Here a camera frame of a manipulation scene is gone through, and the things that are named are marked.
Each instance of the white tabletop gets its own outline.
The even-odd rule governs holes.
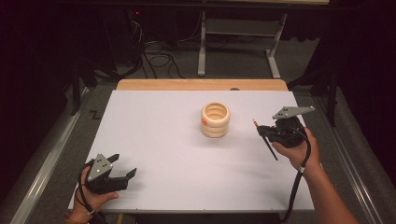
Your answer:
[[[200,129],[201,109],[210,102],[231,111],[229,131],[219,139]],[[297,106],[292,92],[113,91],[87,161],[98,153],[119,153],[110,176],[124,176],[135,167],[137,172],[103,210],[286,211],[297,171],[283,156],[274,159],[252,122],[275,125],[272,116],[283,106]],[[313,209],[302,179],[294,210]]]

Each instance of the metal bracket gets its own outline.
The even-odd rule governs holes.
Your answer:
[[[283,108],[279,110],[279,112],[273,115],[273,119],[288,119],[314,110],[315,108],[313,106],[309,106],[309,107],[283,106]]]
[[[94,180],[111,169],[113,169],[113,164],[103,154],[98,154],[88,176],[88,181]]]

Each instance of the marker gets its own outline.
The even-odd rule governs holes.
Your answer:
[[[256,122],[256,120],[253,120],[253,123],[256,126],[256,128],[259,127],[259,124]],[[276,157],[274,151],[272,150],[270,144],[268,143],[267,139],[264,136],[262,136],[262,139],[264,140],[265,144],[268,146],[268,148],[270,149],[271,153],[274,155],[275,159],[277,160],[277,157]]]

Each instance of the cable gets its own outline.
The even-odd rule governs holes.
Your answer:
[[[76,190],[75,190],[75,199],[76,199],[76,201],[79,203],[79,204],[81,204],[82,206],[85,206],[84,205],[84,203],[82,203],[80,200],[79,200],[79,198],[77,197],[77,191],[79,190],[79,187],[76,187]]]
[[[201,18],[202,18],[202,12],[200,12],[200,14],[199,14],[198,21],[197,21],[197,24],[195,26],[194,32],[192,32],[192,34],[189,37],[181,39],[181,40],[178,40],[177,41],[178,43],[182,43],[184,41],[188,41],[188,40],[194,39],[195,37],[197,37],[197,36],[199,36],[201,34],[201,33],[199,33],[197,35],[195,34],[198,31],[199,24],[201,24]]]
[[[159,46],[160,48],[155,50],[155,51],[147,51],[148,47],[151,47],[151,46],[154,46],[154,45]],[[185,77],[183,77],[180,74],[180,71],[179,71],[178,66],[176,64],[175,58],[169,53],[163,53],[163,45],[161,45],[157,41],[148,42],[146,44],[146,46],[145,46],[145,50],[143,52],[143,55],[144,55],[144,57],[146,59],[146,62],[148,63],[148,65],[149,65],[149,67],[150,67],[150,69],[151,69],[151,71],[152,71],[152,73],[153,73],[155,78],[158,78],[158,76],[157,76],[157,73],[155,72],[154,68],[164,67],[164,66],[166,66],[168,64],[169,64],[169,67],[167,69],[167,73],[168,73],[168,76],[170,78],[173,78],[172,75],[171,75],[171,72],[170,72],[170,69],[172,68],[173,65],[175,66],[175,68],[177,70],[177,75],[179,77],[181,77],[181,78],[185,78]],[[157,63],[157,64],[154,63],[154,61],[158,60],[158,59],[166,59],[166,60],[165,60],[165,62],[162,62],[162,63]]]
[[[136,61],[136,64],[134,65],[134,67],[133,67],[131,70],[129,70],[128,72],[126,72],[126,73],[124,73],[124,74],[119,74],[118,72],[113,71],[112,69],[104,68],[104,67],[102,67],[101,65],[96,64],[96,63],[94,63],[94,62],[91,62],[91,61],[89,61],[89,60],[85,60],[85,62],[92,64],[93,66],[97,67],[99,70],[105,72],[106,75],[107,75],[107,76],[102,76],[102,75],[100,75],[100,74],[98,74],[98,73],[95,72],[95,76],[96,76],[96,77],[99,77],[99,78],[105,79],[105,80],[116,79],[116,80],[118,80],[118,81],[120,81],[120,80],[126,78],[127,76],[129,76],[129,75],[135,73],[135,72],[136,72],[137,70],[139,70],[140,67],[142,67],[142,65],[143,65],[142,59],[139,58],[139,59]]]
[[[83,186],[83,184],[81,182],[82,173],[85,168],[87,168],[88,166],[92,166],[92,164],[93,164],[93,161],[87,162],[86,164],[84,164],[84,166],[80,169],[80,171],[78,173],[78,189],[79,189],[79,195],[81,196],[81,199],[82,199],[82,202],[79,199],[78,199],[78,202],[81,203],[81,205],[84,206],[85,209],[87,209],[88,215],[91,215],[100,224],[106,224],[106,221],[101,216],[99,216],[99,214],[96,213],[95,210],[93,210],[91,205],[88,203],[87,198],[85,198],[84,190],[82,188],[82,186]]]
[[[300,168],[298,170],[297,176],[294,179],[293,188],[291,189],[291,194],[290,194],[288,212],[283,217],[283,219],[281,219],[281,222],[287,222],[289,217],[290,217],[290,214],[291,214],[291,211],[292,211],[293,205],[294,205],[294,199],[295,199],[296,194],[297,194],[297,189],[298,189],[298,187],[300,185],[301,177],[304,174],[304,169],[305,169],[305,166],[306,166],[306,162],[308,161],[309,156],[311,155],[311,143],[309,142],[309,140],[305,136],[305,134],[303,134],[302,132],[300,132],[297,129],[293,129],[293,128],[289,128],[289,129],[293,130],[294,132],[297,132],[305,140],[305,142],[306,142],[306,153],[305,153],[305,158],[304,158],[303,162],[301,163]]]

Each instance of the stacked tape rolls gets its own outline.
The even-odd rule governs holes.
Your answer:
[[[221,103],[209,103],[201,111],[201,129],[204,135],[212,138],[222,137],[228,131],[230,110]]]

